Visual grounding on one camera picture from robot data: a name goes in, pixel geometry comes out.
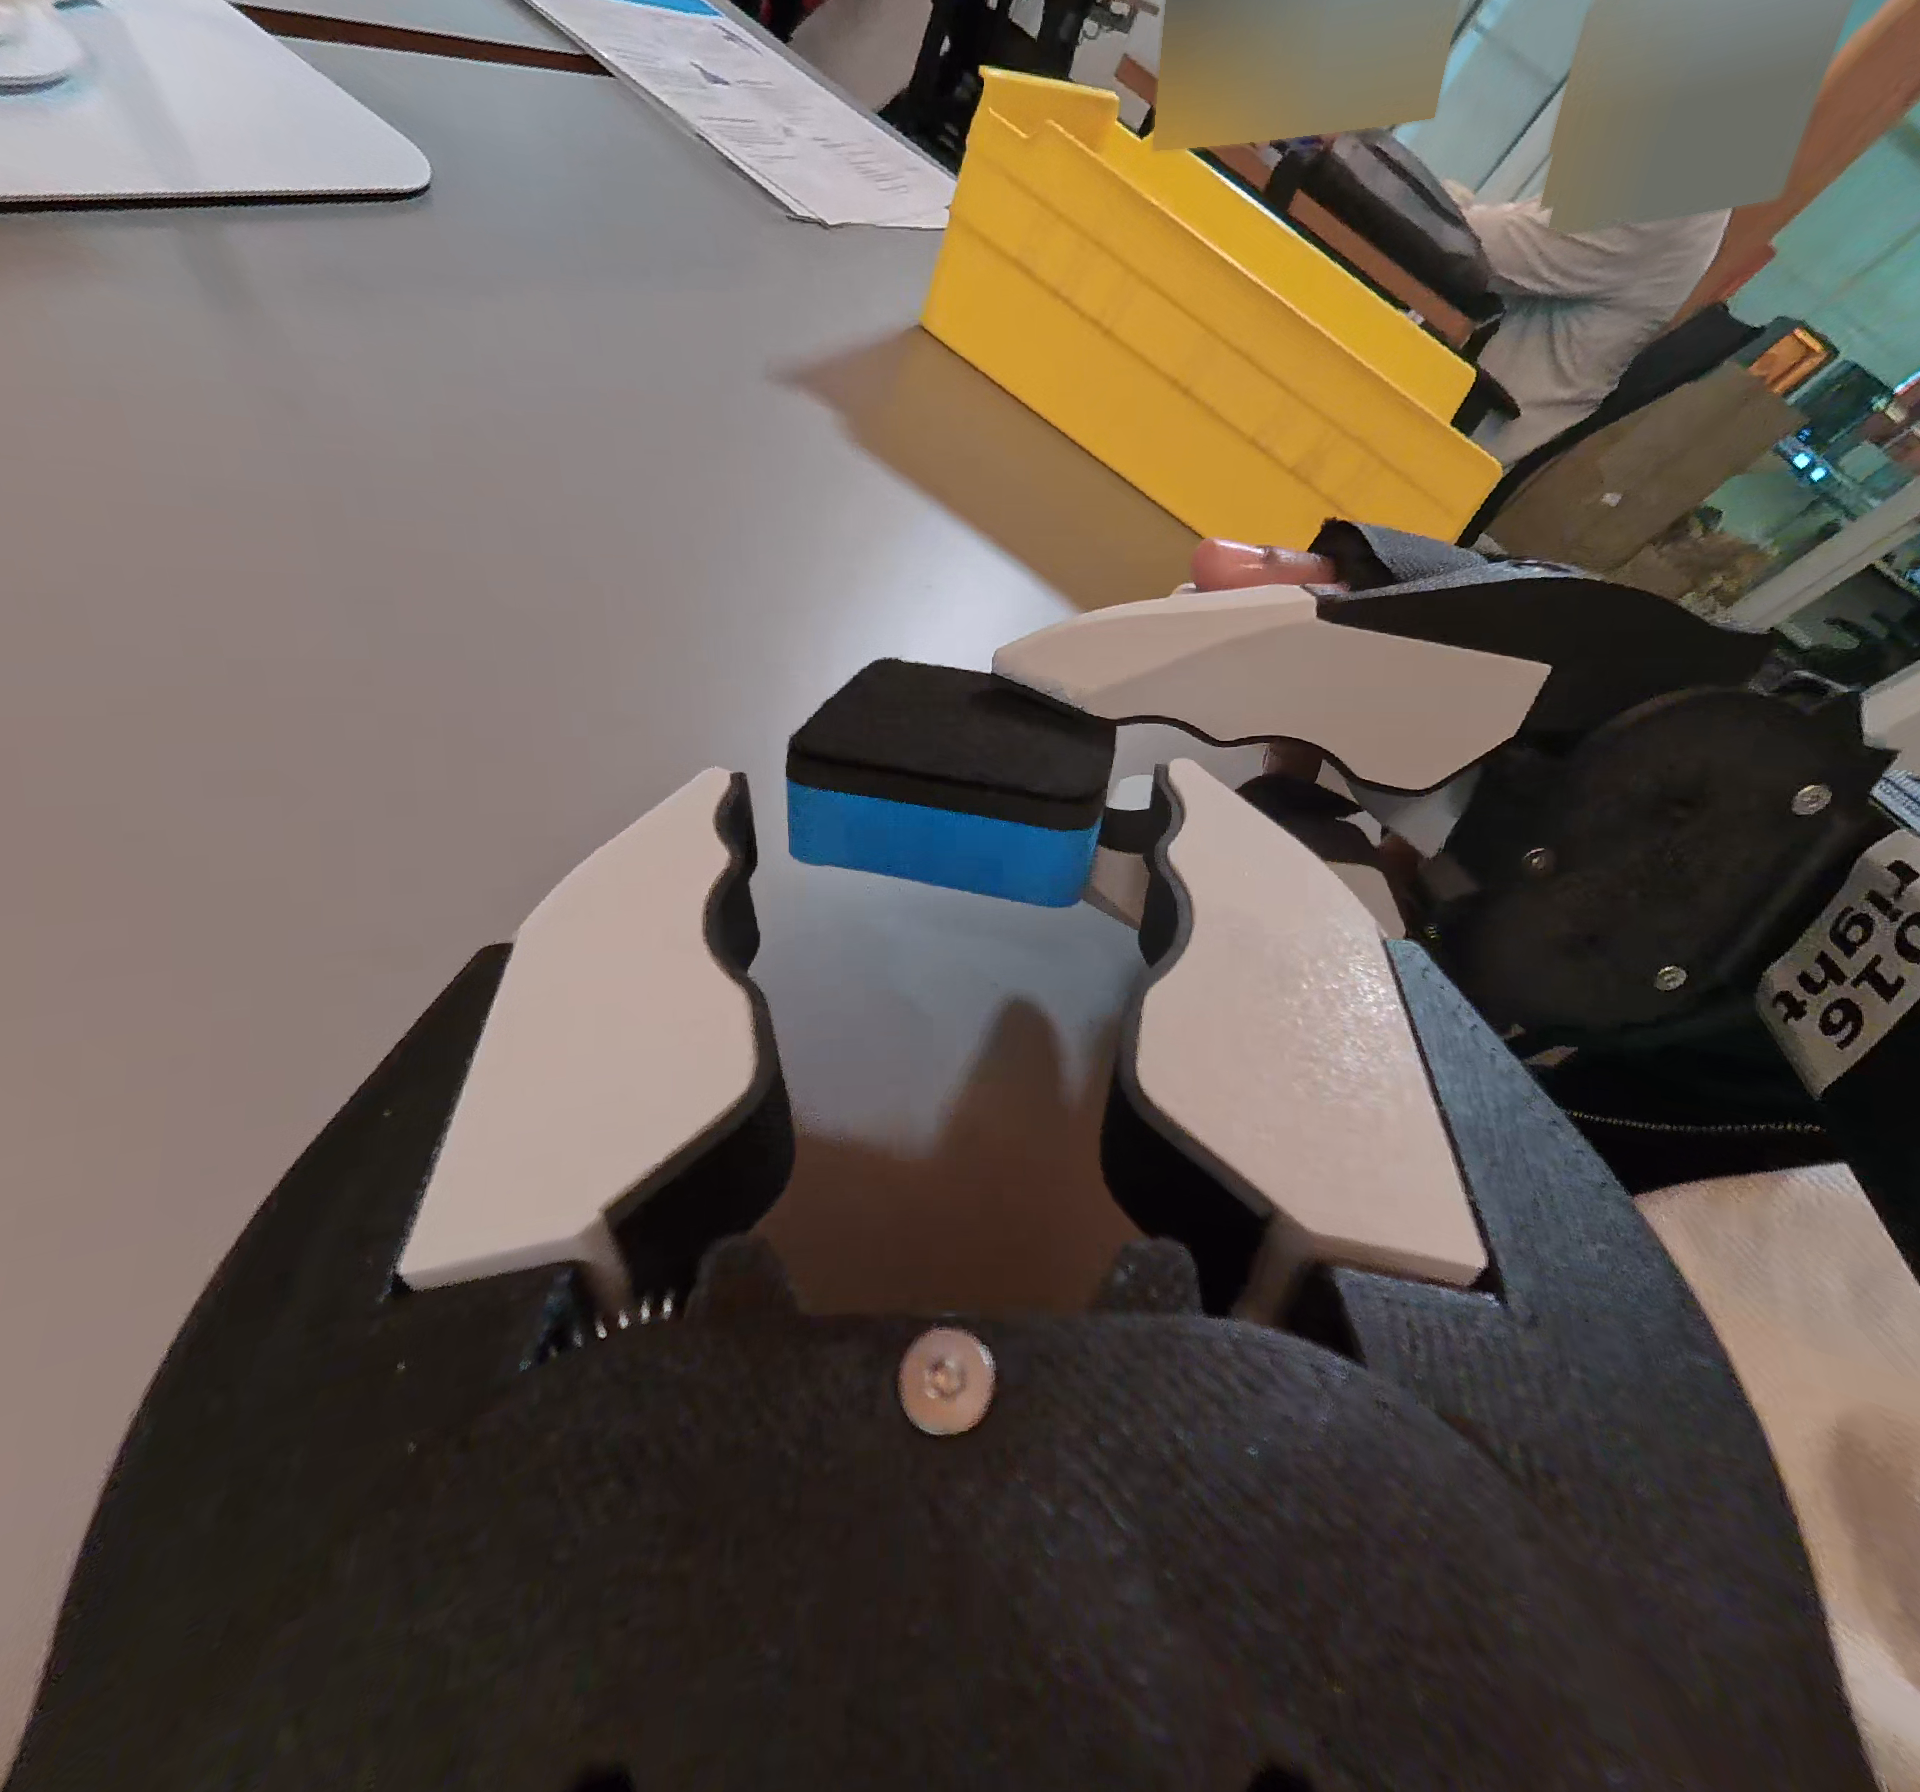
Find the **yellow plastic bin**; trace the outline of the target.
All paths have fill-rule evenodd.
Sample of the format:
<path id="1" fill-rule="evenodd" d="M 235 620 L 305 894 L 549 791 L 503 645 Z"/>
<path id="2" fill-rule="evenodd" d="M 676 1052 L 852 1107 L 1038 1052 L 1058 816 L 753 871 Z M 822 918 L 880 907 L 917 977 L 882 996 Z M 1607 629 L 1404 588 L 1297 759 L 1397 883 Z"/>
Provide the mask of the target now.
<path id="1" fill-rule="evenodd" d="M 1110 90 L 983 70 L 923 329 L 1202 538 L 1451 543 L 1501 480 L 1471 367 Z"/>

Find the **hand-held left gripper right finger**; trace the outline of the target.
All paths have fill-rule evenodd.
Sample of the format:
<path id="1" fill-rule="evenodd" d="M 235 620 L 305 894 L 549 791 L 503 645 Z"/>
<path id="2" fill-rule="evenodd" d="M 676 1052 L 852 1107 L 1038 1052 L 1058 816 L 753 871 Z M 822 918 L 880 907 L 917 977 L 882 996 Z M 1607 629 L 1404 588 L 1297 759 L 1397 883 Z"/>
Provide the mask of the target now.
<path id="1" fill-rule="evenodd" d="M 1189 759 L 1154 777 L 1143 980 L 1103 1178 L 1205 1312 L 1278 1320 L 1315 1268 L 1464 1291 L 1490 1257 L 1374 912 Z"/>

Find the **person's right hand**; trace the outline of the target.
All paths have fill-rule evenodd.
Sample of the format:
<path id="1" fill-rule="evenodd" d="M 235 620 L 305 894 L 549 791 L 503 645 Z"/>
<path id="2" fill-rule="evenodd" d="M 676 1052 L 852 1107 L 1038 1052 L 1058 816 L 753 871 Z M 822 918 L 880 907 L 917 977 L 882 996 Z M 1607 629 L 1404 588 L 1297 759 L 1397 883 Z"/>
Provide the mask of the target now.
<path id="1" fill-rule="evenodd" d="M 1336 566 L 1319 553 L 1224 538 L 1208 538 L 1195 547 L 1188 580 L 1199 594 L 1267 585 L 1340 591 Z"/>

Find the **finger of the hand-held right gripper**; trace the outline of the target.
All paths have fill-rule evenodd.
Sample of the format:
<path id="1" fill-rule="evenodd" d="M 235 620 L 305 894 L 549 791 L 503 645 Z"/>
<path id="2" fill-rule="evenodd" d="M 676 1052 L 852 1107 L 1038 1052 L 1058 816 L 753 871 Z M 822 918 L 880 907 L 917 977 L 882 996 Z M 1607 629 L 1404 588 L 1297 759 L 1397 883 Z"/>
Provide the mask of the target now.
<path id="1" fill-rule="evenodd" d="M 1470 773 L 1522 730 L 1550 668 L 1336 624 L 1326 604 L 1286 587 L 1112 604 L 1001 647 L 992 670 L 1115 725 L 1308 743 L 1431 858 L 1467 807 Z"/>
<path id="2" fill-rule="evenodd" d="M 1147 861 L 1160 841 L 1160 807 L 1149 773 L 1115 781 L 1096 832 L 1083 904 L 1125 927 L 1139 923 Z"/>

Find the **cream white shirt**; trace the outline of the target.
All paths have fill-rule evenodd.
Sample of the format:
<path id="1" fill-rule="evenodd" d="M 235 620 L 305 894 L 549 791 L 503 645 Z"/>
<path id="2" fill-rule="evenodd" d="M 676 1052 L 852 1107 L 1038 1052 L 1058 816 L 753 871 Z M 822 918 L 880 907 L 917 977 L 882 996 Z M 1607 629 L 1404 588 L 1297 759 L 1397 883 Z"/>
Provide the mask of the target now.
<path id="1" fill-rule="evenodd" d="M 1839 1164 L 1640 1198 L 1753 1404 L 1882 1787 L 1917 1785 L 1917 1287 Z"/>

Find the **brown cardboard box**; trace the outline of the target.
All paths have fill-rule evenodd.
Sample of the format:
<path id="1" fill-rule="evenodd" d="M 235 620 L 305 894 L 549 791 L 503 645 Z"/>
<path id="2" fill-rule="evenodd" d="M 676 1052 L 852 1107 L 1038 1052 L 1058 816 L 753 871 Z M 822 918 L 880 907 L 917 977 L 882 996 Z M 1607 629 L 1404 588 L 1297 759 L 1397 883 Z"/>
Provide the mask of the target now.
<path id="1" fill-rule="evenodd" d="M 1487 531 L 1504 555 L 1619 576 L 1653 538 L 1806 425 L 1749 367 L 1718 366 L 1580 435 L 1503 499 Z"/>

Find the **grey desk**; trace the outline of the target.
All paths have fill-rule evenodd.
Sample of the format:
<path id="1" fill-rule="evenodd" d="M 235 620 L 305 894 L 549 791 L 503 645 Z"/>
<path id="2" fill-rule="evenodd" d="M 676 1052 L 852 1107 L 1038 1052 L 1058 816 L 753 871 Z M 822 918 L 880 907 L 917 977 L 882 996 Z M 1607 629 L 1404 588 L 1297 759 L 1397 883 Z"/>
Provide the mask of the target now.
<path id="1" fill-rule="evenodd" d="M 180 1322 L 471 954 L 748 773 L 822 1310 L 1073 1309 L 1138 954 L 792 868 L 786 734 L 1188 577 L 918 331 L 939 244 L 788 218 L 511 0 L 235 0 L 426 154 L 397 204 L 4 216 L 4 1756 Z"/>

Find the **dark green zip jacket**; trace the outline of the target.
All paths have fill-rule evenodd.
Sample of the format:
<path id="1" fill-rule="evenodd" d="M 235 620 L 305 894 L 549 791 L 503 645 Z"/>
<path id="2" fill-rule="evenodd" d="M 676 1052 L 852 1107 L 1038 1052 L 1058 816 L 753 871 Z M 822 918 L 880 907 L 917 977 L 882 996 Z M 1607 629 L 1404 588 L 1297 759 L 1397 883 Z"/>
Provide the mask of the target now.
<path id="1" fill-rule="evenodd" d="M 1539 1082 L 1634 1195 L 1846 1164 L 1867 1192 L 1915 1204 L 1915 1107 L 1885 1128 L 1835 1125 L 1768 1047 L 1583 1051 Z"/>

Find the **blue and black eraser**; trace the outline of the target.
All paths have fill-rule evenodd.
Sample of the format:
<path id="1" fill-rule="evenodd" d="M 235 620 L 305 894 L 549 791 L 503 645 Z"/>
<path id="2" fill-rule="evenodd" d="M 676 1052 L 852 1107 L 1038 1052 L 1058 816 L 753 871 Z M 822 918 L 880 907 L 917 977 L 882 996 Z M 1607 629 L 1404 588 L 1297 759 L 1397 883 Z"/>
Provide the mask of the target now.
<path id="1" fill-rule="evenodd" d="M 1116 725 L 1005 677 L 878 659 L 788 739 L 788 855 L 1008 903 L 1081 900 Z"/>

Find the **white tilting stand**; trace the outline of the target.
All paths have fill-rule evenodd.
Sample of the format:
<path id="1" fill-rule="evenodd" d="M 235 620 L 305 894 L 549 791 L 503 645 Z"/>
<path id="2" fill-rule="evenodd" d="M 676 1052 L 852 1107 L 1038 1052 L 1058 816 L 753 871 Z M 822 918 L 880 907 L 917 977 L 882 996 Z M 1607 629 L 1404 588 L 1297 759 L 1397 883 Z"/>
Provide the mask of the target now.
<path id="1" fill-rule="evenodd" d="M 424 153 L 224 0 L 2 0 L 2 206 L 397 200 Z"/>

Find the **black backpack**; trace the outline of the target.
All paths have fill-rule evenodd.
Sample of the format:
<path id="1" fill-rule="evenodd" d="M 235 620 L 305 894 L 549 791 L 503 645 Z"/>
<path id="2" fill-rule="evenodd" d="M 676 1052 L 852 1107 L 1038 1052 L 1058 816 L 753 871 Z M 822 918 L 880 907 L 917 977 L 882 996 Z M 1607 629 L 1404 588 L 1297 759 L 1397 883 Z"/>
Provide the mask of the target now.
<path id="1" fill-rule="evenodd" d="M 1286 143 L 1263 196 L 1286 216 L 1308 200 L 1474 325 L 1503 313 L 1465 208 L 1385 128 Z"/>

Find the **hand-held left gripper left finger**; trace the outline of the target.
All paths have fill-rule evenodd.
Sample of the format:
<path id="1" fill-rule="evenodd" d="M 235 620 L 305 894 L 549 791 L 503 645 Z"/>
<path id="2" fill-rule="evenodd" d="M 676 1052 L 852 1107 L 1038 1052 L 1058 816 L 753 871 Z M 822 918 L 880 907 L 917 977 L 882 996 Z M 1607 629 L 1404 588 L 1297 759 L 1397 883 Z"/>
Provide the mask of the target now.
<path id="1" fill-rule="evenodd" d="M 523 920 L 397 1260 L 413 1291 L 578 1269 L 610 1320 L 684 1309 L 792 1175 L 751 977 L 755 817 L 709 768 Z"/>

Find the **printed paper sheet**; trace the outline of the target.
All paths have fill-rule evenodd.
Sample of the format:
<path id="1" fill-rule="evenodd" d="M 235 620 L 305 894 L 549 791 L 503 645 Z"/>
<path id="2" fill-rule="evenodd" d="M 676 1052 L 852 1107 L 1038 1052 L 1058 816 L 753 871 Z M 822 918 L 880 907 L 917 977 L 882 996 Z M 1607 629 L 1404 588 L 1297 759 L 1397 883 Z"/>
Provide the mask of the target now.
<path id="1" fill-rule="evenodd" d="M 517 0 L 824 230 L 942 234 L 947 172 L 717 0 Z"/>

